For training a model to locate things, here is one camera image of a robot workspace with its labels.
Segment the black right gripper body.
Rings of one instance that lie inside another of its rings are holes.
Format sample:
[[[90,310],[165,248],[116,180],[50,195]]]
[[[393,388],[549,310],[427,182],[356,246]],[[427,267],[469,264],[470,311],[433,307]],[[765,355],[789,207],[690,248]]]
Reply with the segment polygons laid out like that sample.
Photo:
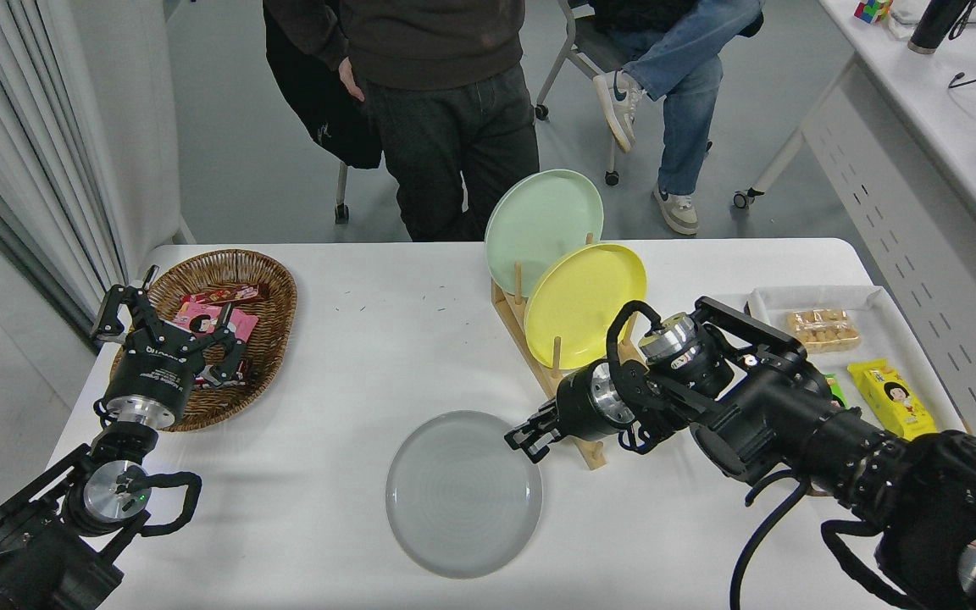
[[[597,441],[618,430],[618,394],[608,363],[589,363],[566,375],[557,388],[558,429]]]

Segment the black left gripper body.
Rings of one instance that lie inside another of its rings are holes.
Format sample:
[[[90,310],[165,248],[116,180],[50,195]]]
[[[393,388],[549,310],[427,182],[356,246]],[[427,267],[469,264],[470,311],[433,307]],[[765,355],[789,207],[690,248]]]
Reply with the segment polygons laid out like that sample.
[[[128,335],[103,398],[110,418],[181,418],[202,371],[192,335]]]

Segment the standing person's hand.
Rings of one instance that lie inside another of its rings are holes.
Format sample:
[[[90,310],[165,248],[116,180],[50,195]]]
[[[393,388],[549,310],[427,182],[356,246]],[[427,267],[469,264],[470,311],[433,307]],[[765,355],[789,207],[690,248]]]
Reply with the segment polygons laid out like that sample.
[[[340,64],[338,64],[337,73],[338,80],[340,80],[341,84],[345,87],[349,96],[352,97],[352,99],[355,99],[357,102],[364,102],[365,96],[363,89],[361,89],[361,86],[358,85],[356,81],[355,74],[353,74],[352,63],[350,63],[349,57],[345,57],[340,61]]]

